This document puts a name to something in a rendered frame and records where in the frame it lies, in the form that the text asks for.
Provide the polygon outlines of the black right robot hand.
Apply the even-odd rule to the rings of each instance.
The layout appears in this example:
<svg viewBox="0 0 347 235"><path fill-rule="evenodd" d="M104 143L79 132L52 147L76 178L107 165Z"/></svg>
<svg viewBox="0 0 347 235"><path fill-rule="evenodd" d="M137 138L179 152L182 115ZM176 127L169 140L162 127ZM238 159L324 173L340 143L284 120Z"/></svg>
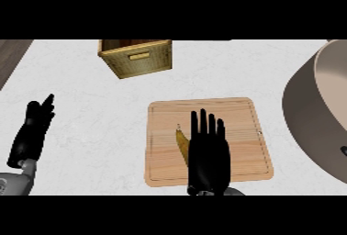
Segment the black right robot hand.
<svg viewBox="0 0 347 235"><path fill-rule="evenodd" d="M191 112L190 186L188 193L201 191L224 195L231 183L231 150L224 120L201 109Z"/></svg>

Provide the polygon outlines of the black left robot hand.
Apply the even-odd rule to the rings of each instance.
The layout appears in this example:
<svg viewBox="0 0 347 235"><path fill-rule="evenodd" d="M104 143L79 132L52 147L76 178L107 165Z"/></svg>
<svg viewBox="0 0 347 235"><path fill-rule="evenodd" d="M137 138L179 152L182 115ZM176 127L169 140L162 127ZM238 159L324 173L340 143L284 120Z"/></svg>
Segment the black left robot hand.
<svg viewBox="0 0 347 235"><path fill-rule="evenodd" d="M8 166L21 169L27 159L39 160L42 156L45 135L55 117L55 95L51 94L43 103L32 101L26 109L26 123L18 131L11 152Z"/></svg>

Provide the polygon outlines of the pale wooden cutting board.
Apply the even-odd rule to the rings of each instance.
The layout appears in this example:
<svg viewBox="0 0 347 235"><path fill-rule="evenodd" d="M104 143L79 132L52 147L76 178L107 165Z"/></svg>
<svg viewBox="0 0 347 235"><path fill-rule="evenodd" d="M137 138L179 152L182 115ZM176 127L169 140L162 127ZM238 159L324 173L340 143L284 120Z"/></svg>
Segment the pale wooden cutting board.
<svg viewBox="0 0 347 235"><path fill-rule="evenodd" d="M225 183L274 177L256 106L247 97L157 101L148 107L147 184L187 185L201 166Z"/></svg>

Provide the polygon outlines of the yellow-brown pear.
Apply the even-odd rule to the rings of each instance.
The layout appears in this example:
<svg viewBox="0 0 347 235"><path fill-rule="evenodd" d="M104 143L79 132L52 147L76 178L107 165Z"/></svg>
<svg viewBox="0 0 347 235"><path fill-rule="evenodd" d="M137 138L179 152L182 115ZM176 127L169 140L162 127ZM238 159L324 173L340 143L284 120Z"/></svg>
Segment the yellow-brown pear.
<svg viewBox="0 0 347 235"><path fill-rule="evenodd" d="M178 143L178 147L184 156L184 160L185 162L190 162L190 145L191 145L191 141L187 138L182 128L176 129L176 143Z"/></svg>

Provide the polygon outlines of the large grey pot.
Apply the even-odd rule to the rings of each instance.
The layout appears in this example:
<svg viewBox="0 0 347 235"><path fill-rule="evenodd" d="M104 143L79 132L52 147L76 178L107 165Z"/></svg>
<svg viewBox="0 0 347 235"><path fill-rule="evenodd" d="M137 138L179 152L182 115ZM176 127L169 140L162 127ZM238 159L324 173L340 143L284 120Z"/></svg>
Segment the large grey pot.
<svg viewBox="0 0 347 235"><path fill-rule="evenodd" d="M331 39L292 76L283 110L311 160L347 184L347 39Z"/></svg>

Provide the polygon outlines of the dark brown wooden surface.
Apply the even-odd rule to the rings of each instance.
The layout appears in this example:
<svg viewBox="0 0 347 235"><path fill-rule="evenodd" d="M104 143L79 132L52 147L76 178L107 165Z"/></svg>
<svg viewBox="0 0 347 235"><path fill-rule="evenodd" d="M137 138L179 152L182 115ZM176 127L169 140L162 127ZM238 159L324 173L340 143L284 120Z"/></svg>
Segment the dark brown wooden surface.
<svg viewBox="0 0 347 235"><path fill-rule="evenodd" d="M0 90L10 80L33 39L0 39Z"/></svg>

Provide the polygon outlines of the yellow wicker basket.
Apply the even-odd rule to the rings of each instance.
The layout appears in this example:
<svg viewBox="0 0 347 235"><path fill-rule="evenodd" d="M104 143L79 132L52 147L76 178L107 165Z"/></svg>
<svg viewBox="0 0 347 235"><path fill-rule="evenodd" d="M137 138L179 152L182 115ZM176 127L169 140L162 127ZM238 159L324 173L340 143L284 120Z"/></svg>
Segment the yellow wicker basket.
<svg viewBox="0 0 347 235"><path fill-rule="evenodd" d="M173 68L170 39L101 39L98 56L120 79Z"/></svg>

